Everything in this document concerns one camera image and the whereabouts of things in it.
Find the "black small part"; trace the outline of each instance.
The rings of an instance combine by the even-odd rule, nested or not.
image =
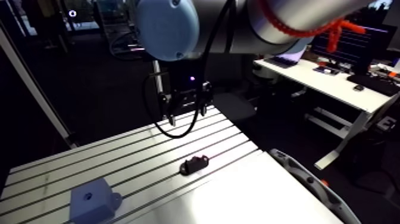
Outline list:
[[[312,178],[312,177],[307,178],[307,182],[308,183],[314,183],[314,178]]]
[[[204,105],[203,107],[200,108],[200,114],[201,116],[205,116],[205,113],[207,113],[207,106]]]
[[[361,86],[361,85],[357,85],[357,86],[354,86],[353,89],[354,89],[355,91],[363,91],[363,90],[364,90],[364,87]]]
[[[209,158],[205,155],[202,157],[194,156],[191,160],[186,160],[179,167],[179,173],[183,176],[191,175],[208,166]]]
[[[169,121],[170,125],[172,125],[174,127],[176,126],[176,119],[173,115],[168,116],[168,121]]]

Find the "cable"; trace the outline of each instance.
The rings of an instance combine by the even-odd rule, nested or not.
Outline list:
[[[161,127],[161,126],[157,123],[157,121],[154,119],[153,115],[151,114],[149,105],[148,105],[148,103],[147,103],[147,99],[146,99],[146,83],[147,83],[147,81],[149,80],[150,77],[153,77],[153,76],[147,76],[147,77],[143,80],[143,82],[142,82],[142,101],[143,101],[143,104],[144,104],[144,106],[145,106],[147,115],[148,115],[148,116],[150,117],[150,119],[151,119],[151,122],[157,127],[157,129],[158,129],[161,133],[163,133],[164,135],[166,135],[166,136],[169,137],[169,138],[177,139],[177,138],[183,138],[183,137],[185,137],[189,132],[192,131],[192,129],[193,129],[195,123],[196,123],[197,117],[199,116],[198,103],[196,103],[195,115],[193,116],[193,120],[192,120],[192,122],[190,123],[189,128],[188,128],[185,132],[183,132],[182,134],[180,134],[180,135],[172,135],[172,134],[169,134],[169,133],[166,132],[164,129],[162,129],[162,127]]]
[[[147,99],[146,99],[146,83],[149,80],[149,78],[153,77],[153,76],[147,76],[142,82],[142,100],[143,100],[143,104],[145,106],[146,112],[147,112],[148,116],[150,117],[151,122],[157,127],[157,129],[161,133],[163,133],[164,135],[166,135],[169,138],[173,138],[173,139],[183,138],[186,135],[188,135],[188,133],[190,133],[192,131],[193,127],[195,126],[195,123],[197,121],[197,117],[199,116],[200,93],[202,91],[202,85],[203,85],[204,80],[205,80],[205,66],[207,65],[208,55],[210,54],[211,46],[213,45],[214,39],[217,36],[218,29],[221,26],[221,23],[222,23],[222,21],[224,19],[224,16],[225,16],[226,12],[228,12],[228,10],[229,10],[231,4],[233,3],[233,1],[234,0],[227,0],[225,2],[220,14],[218,15],[217,20],[215,21],[215,24],[214,24],[214,27],[212,28],[210,36],[208,37],[207,44],[205,45],[204,53],[203,53],[202,58],[201,58],[201,60],[202,60],[201,61],[202,62],[201,63],[201,66],[202,66],[201,74],[202,74],[202,76],[199,77],[200,79],[197,79],[198,80],[198,86],[196,87],[196,91],[197,91],[197,96],[198,97],[197,97],[196,103],[195,103],[195,114],[193,116],[193,120],[190,123],[189,128],[185,132],[183,132],[180,135],[171,135],[168,132],[166,132],[164,129],[161,128],[161,126],[157,123],[157,121],[155,121],[153,115],[151,114],[150,108],[149,108],[149,105],[148,105]]]

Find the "blue block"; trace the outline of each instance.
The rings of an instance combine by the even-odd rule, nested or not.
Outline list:
[[[104,178],[80,185],[71,191],[70,221],[96,224],[111,219],[122,203]]]

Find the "metal frame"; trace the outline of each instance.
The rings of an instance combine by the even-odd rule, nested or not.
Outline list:
[[[30,36],[30,33],[28,29],[26,28],[24,21],[22,20],[22,16],[20,12],[18,11],[18,8],[15,6],[15,3],[13,0],[7,0],[8,5],[10,5],[12,12],[14,13],[15,17],[17,18],[18,23],[20,24],[20,27],[22,28],[22,31],[24,32],[25,36]]]
[[[365,111],[362,111],[357,119],[354,121],[353,125],[350,127],[348,134],[345,136],[339,146],[337,146],[333,151],[331,151],[330,153],[322,157],[318,162],[316,162],[314,164],[315,167],[319,170],[323,170],[330,163],[335,161],[339,157],[340,152],[344,149],[349,140],[364,129],[365,125],[371,119],[372,115],[373,114],[368,114]]]
[[[62,136],[62,138],[66,141],[67,145],[70,148],[76,148],[76,144],[70,142],[68,137],[70,136],[70,132],[68,131],[66,125],[59,118],[58,114],[50,105],[48,99],[43,94],[43,91],[40,89],[40,86],[34,80],[34,78],[30,75],[28,68],[21,61],[19,54],[14,49],[14,44],[7,34],[7,31],[3,30],[0,27],[0,46],[3,48],[7,57],[10,59],[11,64],[14,66],[18,75],[21,77],[22,81],[27,86],[30,93],[33,95],[39,106],[42,108],[43,112],[47,115],[50,122],[54,125],[58,133]]]
[[[356,134],[360,133],[362,130],[369,129],[372,125],[374,125],[378,120],[387,112],[387,110],[399,99],[400,92],[397,93],[390,99],[384,106],[382,106],[375,113],[368,113],[366,111],[362,111],[357,119],[353,122],[348,130],[348,134],[343,138],[342,142],[339,146],[336,147],[333,151],[319,159],[314,165],[319,170],[325,169],[330,163],[335,161],[340,152],[344,149],[350,139],[352,139]]]

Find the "metal pole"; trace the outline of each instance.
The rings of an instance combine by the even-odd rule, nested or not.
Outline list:
[[[22,81],[28,87],[28,90],[33,95],[39,106],[47,115],[50,122],[54,125],[58,133],[62,136],[62,138],[66,141],[70,148],[76,148],[76,144],[69,142],[67,138],[70,135],[70,132],[67,130],[66,126],[63,124],[61,119],[55,113],[52,106],[48,103],[46,97],[42,94],[40,87],[36,84],[36,81],[29,75],[29,72],[25,68],[23,62],[20,60],[18,54],[13,48],[13,44],[8,40],[7,35],[3,28],[0,27],[0,46],[3,48],[7,57],[10,59],[12,65],[15,70],[21,77]]]
[[[153,61],[153,71],[154,73],[159,73],[161,72],[160,65],[158,64],[158,61]],[[157,93],[159,94],[160,92],[164,92],[163,89],[163,80],[161,76],[156,76],[155,77],[155,86],[157,88]]]
[[[8,4],[10,5],[15,17],[17,18],[18,22],[20,23],[20,26],[25,34],[25,36],[30,36],[30,33],[28,31],[28,29],[25,26],[25,23],[21,17],[20,12],[18,11],[18,8],[15,6],[15,3],[13,2],[13,0],[9,0]]]

